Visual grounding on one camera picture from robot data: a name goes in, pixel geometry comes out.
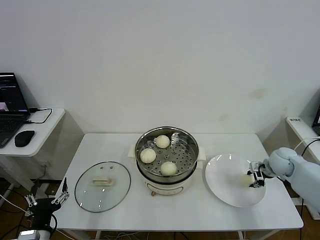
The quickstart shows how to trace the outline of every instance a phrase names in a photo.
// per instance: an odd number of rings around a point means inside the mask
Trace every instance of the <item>laptop screen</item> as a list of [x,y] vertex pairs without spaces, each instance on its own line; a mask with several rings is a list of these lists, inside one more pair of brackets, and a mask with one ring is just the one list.
[[0,114],[29,114],[13,72],[0,73]]

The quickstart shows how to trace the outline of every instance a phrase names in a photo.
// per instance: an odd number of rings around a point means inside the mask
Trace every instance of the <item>laptop keyboard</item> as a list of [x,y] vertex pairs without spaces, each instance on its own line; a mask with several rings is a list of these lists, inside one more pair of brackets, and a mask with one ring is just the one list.
[[0,133],[13,132],[22,121],[17,118],[0,118]]

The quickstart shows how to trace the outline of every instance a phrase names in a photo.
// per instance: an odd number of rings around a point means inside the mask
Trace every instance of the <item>white table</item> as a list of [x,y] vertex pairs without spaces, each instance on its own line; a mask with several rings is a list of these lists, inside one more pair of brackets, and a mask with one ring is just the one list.
[[[268,179],[266,195],[256,206],[237,208],[219,200],[203,182],[201,169],[192,175],[191,186],[173,196],[151,196],[136,164],[128,159],[128,151],[140,134],[86,134],[65,174],[70,197],[55,213],[58,228],[75,238],[86,236],[73,230],[106,231],[261,231],[252,239],[263,240],[283,229],[303,226],[284,185]],[[255,134],[193,134],[205,148],[206,159],[222,153],[233,153],[249,161],[268,157]],[[124,200],[113,209],[91,213],[80,208],[74,190],[80,175],[100,162],[114,161],[126,166],[131,186]]]
[[[46,119],[49,113],[49,110],[37,111],[35,113],[32,113],[29,119],[33,122],[42,122]],[[19,183],[27,190],[31,190],[31,187],[34,185],[33,182],[25,175],[23,169],[10,161],[9,157],[32,157],[36,155],[64,114],[65,110],[63,108],[53,108],[52,114],[44,123],[24,124],[11,138],[8,144],[4,148],[0,149],[0,167],[3,168],[3,174],[5,174],[4,177],[10,183]],[[15,136],[18,133],[26,130],[35,131],[35,134],[32,137],[30,143],[24,147],[16,147],[14,141]]]

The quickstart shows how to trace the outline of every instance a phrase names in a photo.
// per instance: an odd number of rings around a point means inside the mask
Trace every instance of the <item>black mouse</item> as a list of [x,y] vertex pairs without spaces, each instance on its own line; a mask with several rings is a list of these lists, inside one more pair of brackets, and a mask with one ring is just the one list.
[[35,131],[33,130],[27,130],[19,132],[14,137],[14,144],[16,147],[24,147],[27,146],[30,143],[30,140],[35,135]]

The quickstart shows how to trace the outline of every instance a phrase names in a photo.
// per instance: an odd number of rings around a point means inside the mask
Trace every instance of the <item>laptop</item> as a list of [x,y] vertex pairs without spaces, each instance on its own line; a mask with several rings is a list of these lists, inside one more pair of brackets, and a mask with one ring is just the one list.
[[320,107],[312,124],[313,130],[320,136]]
[[0,72],[0,149],[28,119],[30,112],[13,72]]

